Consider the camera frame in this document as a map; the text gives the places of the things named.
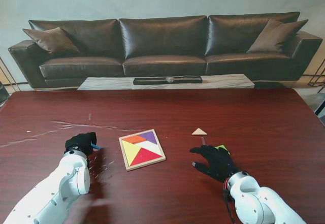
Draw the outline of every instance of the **purple triangle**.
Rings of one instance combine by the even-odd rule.
[[[150,141],[151,143],[157,144],[156,138],[154,137],[153,131],[147,132],[144,134],[138,134],[139,136],[145,138],[146,140]]]

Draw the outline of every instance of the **brown pillow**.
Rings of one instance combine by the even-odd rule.
[[[48,51],[53,56],[78,56],[81,52],[66,36],[60,27],[40,31],[35,29],[23,29],[39,47]]]
[[[282,23],[271,19],[247,53],[281,53],[284,42],[295,35],[307,21]]]

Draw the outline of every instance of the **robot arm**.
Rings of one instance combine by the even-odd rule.
[[[88,155],[94,133],[79,134],[66,142],[66,151],[58,167],[38,183],[11,211],[4,224],[60,224],[71,205],[89,192]]]
[[[246,172],[231,176],[226,184],[242,223],[306,224],[272,189],[260,187]]]
[[[224,193],[227,193],[225,201],[230,192],[242,223],[306,224],[276,192],[268,187],[260,187],[253,177],[246,172],[240,172],[227,150],[202,145],[190,152],[198,153],[208,160],[209,167],[201,163],[192,165],[200,172],[224,183]]]

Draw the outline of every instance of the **floor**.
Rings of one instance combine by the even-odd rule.
[[[19,85],[19,87],[16,85],[14,87],[12,86],[6,86],[6,90],[9,94],[12,94],[16,91],[30,91],[33,90],[28,84],[22,84]],[[294,89],[301,98],[306,102],[306,104],[315,111],[319,105],[325,100],[325,89],[321,91],[321,93],[317,93],[320,90],[320,87],[316,88],[295,88]],[[322,117],[325,115],[325,109],[319,114],[318,117]]]

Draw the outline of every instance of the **tangram puzzle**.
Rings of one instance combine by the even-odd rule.
[[[127,171],[166,160],[154,129],[124,136],[119,140]]]

